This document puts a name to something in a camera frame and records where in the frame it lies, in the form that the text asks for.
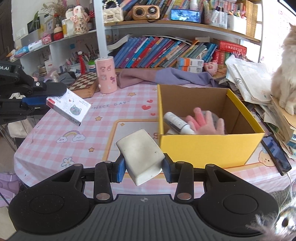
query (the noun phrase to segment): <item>crosshair logo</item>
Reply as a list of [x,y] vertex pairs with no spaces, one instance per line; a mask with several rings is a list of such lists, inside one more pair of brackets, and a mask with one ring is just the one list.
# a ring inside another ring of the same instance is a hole
[[146,198],[146,197],[142,197],[140,200],[141,200],[142,202],[147,202],[147,201],[148,201],[148,198]]

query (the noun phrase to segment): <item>white box with cat print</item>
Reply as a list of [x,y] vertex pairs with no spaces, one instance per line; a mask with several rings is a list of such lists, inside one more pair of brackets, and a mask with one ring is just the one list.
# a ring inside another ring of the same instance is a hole
[[77,126],[80,126],[91,107],[90,103],[68,89],[63,96],[47,97],[46,105]]

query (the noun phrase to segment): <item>quilted handbag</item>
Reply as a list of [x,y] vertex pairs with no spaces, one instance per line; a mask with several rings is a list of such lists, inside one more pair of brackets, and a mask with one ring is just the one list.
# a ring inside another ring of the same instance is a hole
[[[115,2],[116,7],[106,9],[108,2]],[[123,13],[121,7],[116,0],[107,0],[103,8],[104,23],[113,23],[123,21]]]

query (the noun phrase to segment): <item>yellow box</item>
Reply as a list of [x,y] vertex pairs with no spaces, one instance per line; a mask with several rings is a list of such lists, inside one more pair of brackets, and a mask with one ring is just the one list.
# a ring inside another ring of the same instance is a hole
[[[237,96],[226,88],[186,88],[158,85],[160,148],[173,161],[186,161],[204,168],[244,165],[264,136],[264,130]],[[227,135],[165,135],[169,126],[163,115],[171,111],[184,118],[193,109],[210,110],[225,121]]]

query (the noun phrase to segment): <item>gray ridged surface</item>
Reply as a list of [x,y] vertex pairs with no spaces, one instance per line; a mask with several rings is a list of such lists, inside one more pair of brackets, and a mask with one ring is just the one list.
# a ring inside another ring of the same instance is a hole
[[50,236],[19,231],[9,241],[257,241],[259,237],[221,234],[206,226],[193,207],[173,202],[170,195],[119,195],[112,203],[96,205],[72,230]]

